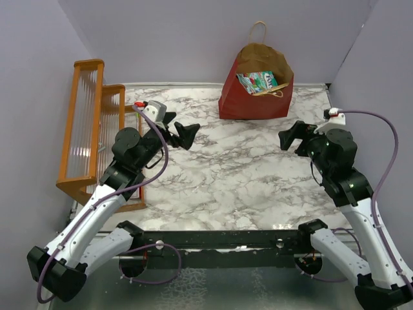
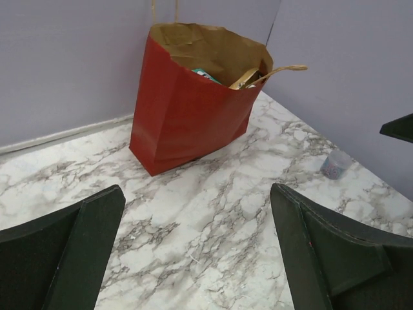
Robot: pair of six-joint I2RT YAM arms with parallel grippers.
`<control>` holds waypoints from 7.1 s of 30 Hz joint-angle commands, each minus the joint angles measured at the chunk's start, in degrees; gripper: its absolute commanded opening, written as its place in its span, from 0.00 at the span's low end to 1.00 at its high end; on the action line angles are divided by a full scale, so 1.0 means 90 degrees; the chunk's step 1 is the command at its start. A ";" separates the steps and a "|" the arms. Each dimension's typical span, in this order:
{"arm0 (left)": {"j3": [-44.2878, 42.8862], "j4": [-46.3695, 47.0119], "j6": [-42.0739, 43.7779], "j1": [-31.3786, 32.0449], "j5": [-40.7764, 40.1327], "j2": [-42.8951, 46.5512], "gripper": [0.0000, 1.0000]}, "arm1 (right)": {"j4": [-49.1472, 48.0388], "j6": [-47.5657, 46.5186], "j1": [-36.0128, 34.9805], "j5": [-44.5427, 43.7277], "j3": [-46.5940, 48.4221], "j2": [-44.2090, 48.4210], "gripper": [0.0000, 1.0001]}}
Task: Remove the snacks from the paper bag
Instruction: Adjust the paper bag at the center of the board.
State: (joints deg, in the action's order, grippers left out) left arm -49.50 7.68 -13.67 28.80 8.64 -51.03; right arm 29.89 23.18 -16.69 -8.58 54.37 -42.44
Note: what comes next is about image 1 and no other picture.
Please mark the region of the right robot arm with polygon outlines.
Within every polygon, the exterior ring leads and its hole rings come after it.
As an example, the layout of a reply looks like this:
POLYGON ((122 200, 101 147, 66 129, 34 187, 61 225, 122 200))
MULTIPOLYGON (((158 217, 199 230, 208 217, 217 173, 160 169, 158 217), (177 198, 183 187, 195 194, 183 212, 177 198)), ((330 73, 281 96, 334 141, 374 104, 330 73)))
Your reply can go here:
POLYGON ((296 237, 297 247, 305 253, 315 249, 328 258, 350 281, 363 309, 394 309, 412 301, 412 270, 394 244, 381 239, 388 232, 378 207, 371 205, 372 187, 353 167, 358 146, 351 133, 343 125, 297 121, 278 136, 282 150, 301 141, 295 153, 310 158, 319 171, 321 186, 353 228, 365 256, 359 257, 322 224, 316 229, 310 223, 300 225, 304 232, 296 237))

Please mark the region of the red paper bag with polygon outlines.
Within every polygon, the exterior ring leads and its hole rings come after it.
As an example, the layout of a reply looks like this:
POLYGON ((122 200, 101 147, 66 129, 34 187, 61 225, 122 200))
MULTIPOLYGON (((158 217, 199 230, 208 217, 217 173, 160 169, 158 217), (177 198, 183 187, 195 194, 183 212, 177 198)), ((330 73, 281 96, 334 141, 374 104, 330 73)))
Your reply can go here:
POLYGON ((218 101, 220 119, 275 119, 288 114, 292 99, 294 73, 285 56, 267 46, 264 41, 248 44, 237 54, 218 101), (238 81, 236 74, 271 71, 278 86, 249 94, 238 81))

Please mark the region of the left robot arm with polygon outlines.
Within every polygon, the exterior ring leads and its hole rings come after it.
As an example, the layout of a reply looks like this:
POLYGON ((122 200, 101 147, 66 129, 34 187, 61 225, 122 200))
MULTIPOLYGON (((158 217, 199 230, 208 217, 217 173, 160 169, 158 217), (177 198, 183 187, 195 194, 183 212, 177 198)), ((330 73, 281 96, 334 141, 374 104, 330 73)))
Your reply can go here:
POLYGON ((160 123, 144 112, 141 117, 150 130, 144 135, 133 127, 121 129, 112 145, 112 162, 104 171, 94 193, 81 212, 45 247, 33 247, 27 254, 32 278, 37 282, 37 300, 49 303, 53 298, 63 302, 73 299, 84 286, 88 275, 114 256, 125 252, 133 255, 142 249, 142 238, 133 232, 116 229, 100 242, 91 244, 103 224, 126 204, 139 188, 157 180, 165 168, 145 179, 145 169, 158 153, 168 159, 168 147, 189 150, 200 124, 174 124, 177 133, 168 129, 176 116, 167 112, 160 123))

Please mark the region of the teal Fox's candy bag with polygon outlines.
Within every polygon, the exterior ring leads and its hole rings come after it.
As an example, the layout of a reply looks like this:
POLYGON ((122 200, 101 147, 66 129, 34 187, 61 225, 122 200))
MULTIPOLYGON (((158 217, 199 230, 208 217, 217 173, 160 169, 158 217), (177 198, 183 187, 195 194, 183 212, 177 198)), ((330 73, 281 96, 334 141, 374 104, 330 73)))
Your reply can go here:
POLYGON ((278 86, 271 71, 236 74, 238 81, 249 94, 257 94, 278 86))

